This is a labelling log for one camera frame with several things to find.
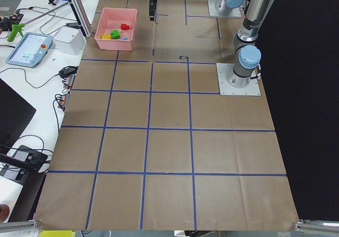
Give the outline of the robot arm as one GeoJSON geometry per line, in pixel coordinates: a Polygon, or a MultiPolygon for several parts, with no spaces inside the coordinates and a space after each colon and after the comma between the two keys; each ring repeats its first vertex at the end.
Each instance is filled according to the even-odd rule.
{"type": "Polygon", "coordinates": [[[215,8],[221,14],[229,14],[234,9],[239,8],[244,0],[217,0],[215,8]]]}
{"type": "Polygon", "coordinates": [[[235,63],[226,74],[227,82],[236,88],[244,88],[251,74],[260,64],[261,52],[255,46],[258,30],[273,0],[251,0],[245,13],[243,26],[234,36],[235,63]]]}

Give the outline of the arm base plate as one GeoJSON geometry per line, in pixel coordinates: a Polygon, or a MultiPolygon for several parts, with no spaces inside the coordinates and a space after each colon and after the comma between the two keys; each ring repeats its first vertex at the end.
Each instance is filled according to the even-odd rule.
{"type": "Polygon", "coordinates": [[[210,17],[241,18],[239,7],[242,5],[243,0],[207,0],[207,2],[210,17]]]}
{"type": "Polygon", "coordinates": [[[257,78],[242,78],[233,71],[233,63],[216,63],[221,96],[260,96],[257,78]]]}

